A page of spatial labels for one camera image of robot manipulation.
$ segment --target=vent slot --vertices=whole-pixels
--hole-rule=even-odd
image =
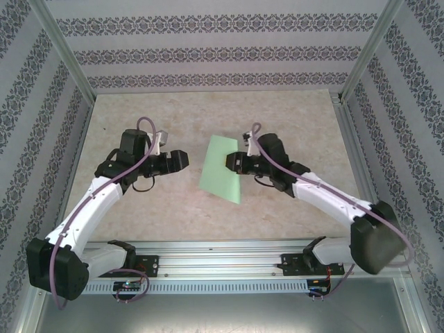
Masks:
[[[91,281],[85,287],[85,295],[103,295],[112,293],[114,281]],[[307,293],[306,280],[270,280],[252,281],[166,281],[151,280],[149,293],[160,294],[227,294],[227,293]],[[122,291],[121,294],[131,294],[131,291]]]

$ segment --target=green paper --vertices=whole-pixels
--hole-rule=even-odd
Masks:
[[[240,204],[241,181],[239,175],[225,166],[227,155],[237,150],[237,140],[212,135],[203,164],[199,188]]]

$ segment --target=patterned wallpaper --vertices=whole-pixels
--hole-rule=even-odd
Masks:
[[[412,274],[444,332],[444,1],[405,1],[348,107],[377,195],[415,246]]]
[[[339,92],[386,0],[47,4],[99,94]]]
[[[0,333],[28,288],[25,248],[55,225],[86,104],[25,0],[0,2]]]

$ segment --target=enclosure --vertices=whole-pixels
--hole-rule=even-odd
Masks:
[[[0,332],[444,332],[442,0],[0,6]],[[128,241],[159,257],[157,277],[131,305],[110,295],[115,279],[92,280],[60,312],[30,286],[26,247],[143,116],[190,165],[128,190],[86,249]],[[255,121],[327,183],[391,205],[412,263],[356,268],[308,298],[283,254],[350,231],[253,177],[240,205],[198,187],[210,137],[242,143]]]

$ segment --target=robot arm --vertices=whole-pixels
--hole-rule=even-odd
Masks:
[[[73,212],[45,239],[34,238],[26,248],[30,283],[50,291],[49,261],[62,230],[76,208],[91,196],[96,189],[113,177],[136,165],[151,146],[153,135],[142,130],[126,130],[121,136],[120,147],[114,149],[101,163],[95,178],[74,208]],[[189,164],[184,151],[161,153],[160,147],[167,142],[167,133],[156,133],[156,145],[142,165],[133,172],[109,184],[92,198],[76,215],[55,257],[55,283],[59,296],[74,300],[82,293],[87,282],[115,268],[131,268],[135,265],[135,248],[121,241],[110,241],[104,247],[83,253],[88,239],[97,228],[106,212],[126,193],[138,177],[151,178],[175,173]]]
[[[251,132],[244,134],[244,141],[248,147],[247,153],[237,151],[227,156],[226,166],[229,170],[241,175],[269,177],[278,191],[316,206],[350,229],[350,237],[338,239],[320,237],[308,245],[304,251],[304,262],[309,268],[313,268],[317,264],[328,265],[342,262],[357,264],[367,273],[378,274],[404,249],[404,242],[387,226],[357,209],[355,205],[351,205],[317,185],[327,185],[353,203],[397,225],[395,213],[390,205],[383,201],[372,204],[335,189],[306,166],[291,162],[285,153],[282,141],[276,134],[262,135],[258,139],[258,143],[272,160],[305,179],[313,180],[317,185],[290,176],[274,167],[260,154],[252,137]]]

